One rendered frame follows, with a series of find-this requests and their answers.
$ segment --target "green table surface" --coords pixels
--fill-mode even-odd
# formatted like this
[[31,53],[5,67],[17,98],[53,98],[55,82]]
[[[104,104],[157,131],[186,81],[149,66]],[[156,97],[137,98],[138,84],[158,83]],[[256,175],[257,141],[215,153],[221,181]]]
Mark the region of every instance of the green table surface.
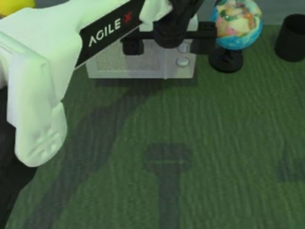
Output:
[[206,56],[185,80],[91,80],[78,69],[63,101],[64,147],[21,192],[6,229],[163,229],[168,199],[143,155],[168,145],[178,155],[175,144],[190,160],[179,188],[165,180],[179,197],[180,216],[164,213],[175,229],[305,228],[305,62],[275,55],[279,29],[265,26],[230,75]]

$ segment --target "globe stand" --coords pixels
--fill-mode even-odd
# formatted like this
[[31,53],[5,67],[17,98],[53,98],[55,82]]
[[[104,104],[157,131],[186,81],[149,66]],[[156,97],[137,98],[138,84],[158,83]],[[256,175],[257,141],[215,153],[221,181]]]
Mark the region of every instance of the globe stand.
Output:
[[243,67],[243,53],[241,50],[235,51],[219,47],[209,55],[209,63],[221,73],[234,73]]

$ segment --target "black cup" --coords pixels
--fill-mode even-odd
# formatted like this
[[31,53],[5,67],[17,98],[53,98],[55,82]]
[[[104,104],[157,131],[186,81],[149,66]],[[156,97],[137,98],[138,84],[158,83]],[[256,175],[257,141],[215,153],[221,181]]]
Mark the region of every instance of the black cup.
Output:
[[305,14],[291,14],[284,19],[274,50],[285,61],[305,58]]

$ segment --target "black label band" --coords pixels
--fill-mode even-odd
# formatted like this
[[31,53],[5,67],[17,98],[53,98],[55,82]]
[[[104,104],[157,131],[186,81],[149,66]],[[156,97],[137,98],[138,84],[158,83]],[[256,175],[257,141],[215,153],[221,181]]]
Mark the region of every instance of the black label band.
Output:
[[145,0],[130,0],[80,31],[82,49],[75,68],[136,29]]

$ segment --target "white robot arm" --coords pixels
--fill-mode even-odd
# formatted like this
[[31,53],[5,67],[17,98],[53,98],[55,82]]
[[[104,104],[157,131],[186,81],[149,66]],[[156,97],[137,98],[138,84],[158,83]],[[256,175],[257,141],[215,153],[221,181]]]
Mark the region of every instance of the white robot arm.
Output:
[[70,0],[0,20],[0,87],[8,87],[16,157],[28,167],[53,158],[67,134],[61,100],[74,69],[172,9],[168,0]]

